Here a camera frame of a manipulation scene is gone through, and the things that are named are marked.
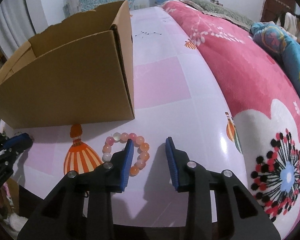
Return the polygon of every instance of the bed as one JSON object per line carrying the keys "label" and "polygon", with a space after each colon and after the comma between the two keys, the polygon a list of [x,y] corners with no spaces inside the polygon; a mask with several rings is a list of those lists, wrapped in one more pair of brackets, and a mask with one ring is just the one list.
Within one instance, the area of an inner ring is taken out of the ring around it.
{"label": "bed", "polygon": [[[190,159],[207,170],[230,169],[247,187],[244,158],[220,87],[182,28],[159,7],[130,14],[136,118],[126,122],[82,124],[81,140],[101,158],[106,138],[114,133],[142,135],[150,145],[150,159],[138,175],[129,178],[123,194],[112,196],[114,223],[181,227],[186,222],[188,194],[177,193],[171,184],[165,156],[166,138],[171,136],[178,149],[186,151]],[[74,159],[67,158],[73,144],[69,136],[71,127],[11,130],[1,123],[0,132],[3,130],[8,136],[27,132],[34,137],[32,148],[15,163],[13,178],[45,198]],[[115,143],[111,152],[122,147],[124,144]],[[135,147],[132,163],[137,158]],[[215,222],[213,201],[212,210]]]}
{"label": "bed", "polygon": [[284,239],[300,219],[300,98],[243,28],[181,1],[164,10],[214,74],[238,130],[248,186]]}

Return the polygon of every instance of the green pillow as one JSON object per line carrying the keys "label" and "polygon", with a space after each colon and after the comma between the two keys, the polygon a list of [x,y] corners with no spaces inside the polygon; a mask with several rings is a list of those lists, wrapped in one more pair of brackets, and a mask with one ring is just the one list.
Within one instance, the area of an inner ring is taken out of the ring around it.
{"label": "green pillow", "polygon": [[207,1],[207,0],[188,0],[188,1],[191,1],[191,2],[195,3],[196,5],[200,6],[204,11],[225,15],[225,16],[230,17],[240,23],[247,25],[247,26],[251,26],[254,23],[248,17],[246,17],[240,13],[233,11],[229,8],[220,6],[218,4],[212,3],[210,1]]}

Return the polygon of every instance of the white curtain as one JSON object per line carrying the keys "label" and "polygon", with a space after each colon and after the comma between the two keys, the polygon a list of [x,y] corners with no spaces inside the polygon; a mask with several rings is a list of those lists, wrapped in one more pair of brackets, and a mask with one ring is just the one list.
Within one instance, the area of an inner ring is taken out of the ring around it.
{"label": "white curtain", "polygon": [[6,58],[35,35],[25,0],[3,0],[0,4],[0,48]]}

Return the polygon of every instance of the pink bead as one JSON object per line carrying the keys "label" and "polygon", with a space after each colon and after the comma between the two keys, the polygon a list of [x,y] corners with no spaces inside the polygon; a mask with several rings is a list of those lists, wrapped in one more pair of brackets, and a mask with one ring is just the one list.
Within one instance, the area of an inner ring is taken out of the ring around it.
{"label": "pink bead", "polygon": [[103,149],[102,149],[102,151],[104,153],[110,153],[111,152],[111,146],[108,145],[108,144],[105,144],[104,147],[103,147]]}
{"label": "pink bead", "polygon": [[148,152],[142,152],[140,153],[139,157],[141,160],[146,162],[147,160],[149,160],[150,154]]}
{"label": "pink bead", "polygon": [[144,160],[137,160],[135,166],[137,166],[140,170],[142,170],[146,166],[146,162]]}
{"label": "pink bead", "polygon": [[148,143],[141,143],[140,144],[140,150],[143,152],[147,152],[150,149],[150,146]]}
{"label": "pink bead", "polygon": [[142,136],[138,136],[137,138],[136,138],[136,143],[138,144],[138,145],[140,145],[141,143],[144,143],[145,142],[145,139],[142,137]]}
{"label": "pink bead", "polygon": [[126,132],[124,132],[124,133],[121,134],[121,138],[120,139],[122,141],[126,142],[129,139],[129,135]]}
{"label": "pink bead", "polygon": [[112,146],[114,144],[114,138],[112,136],[107,137],[105,144]]}
{"label": "pink bead", "polygon": [[131,133],[131,134],[129,134],[129,138],[132,140],[132,141],[136,141],[136,138],[137,138],[137,135],[135,134],[135,133]]}

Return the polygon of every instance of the orange bead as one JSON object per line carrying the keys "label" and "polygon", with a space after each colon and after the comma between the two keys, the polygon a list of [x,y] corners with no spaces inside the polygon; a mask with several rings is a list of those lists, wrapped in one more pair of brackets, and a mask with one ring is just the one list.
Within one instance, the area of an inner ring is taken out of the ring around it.
{"label": "orange bead", "polygon": [[141,150],[141,151],[147,152],[149,149],[150,149],[149,144],[147,144],[147,143],[141,143],[141,144],[140,144],[140,150]]}
{"label": "orange bead", "polygon": [[144,160],[137,160],[135,163],[135,166],[137,166],[140,170],[142,170],[146,166],[146,162]]}
{"label": "orange bead", "polygon": [[150,154],[148,152],[142,152],[140,153],[139,157],[141,160],[144,160],[146,162],[147,160],[149,160]]}
{"label": "orange bead", "polygon": [[138,145],[140,145],[141,143],[144,143],[145,142],[145,139],[142,137],[142,136],[138,136],[137,138],[136,138],[136,143],[138,144]]}
{"label": "orange bead", "polygon": [[139,168],[137,168],[136,166],[132,166],[130,169],[130,175],[136,176],[138,173],[139,173]]}
{"label": "orange bead", "polygon": [[103,149],[102,149],[102,151],[104,153],[110,153],[111,152],[111,146],[108,145],[108,144],[105,144],[104,147],[103,147]]}

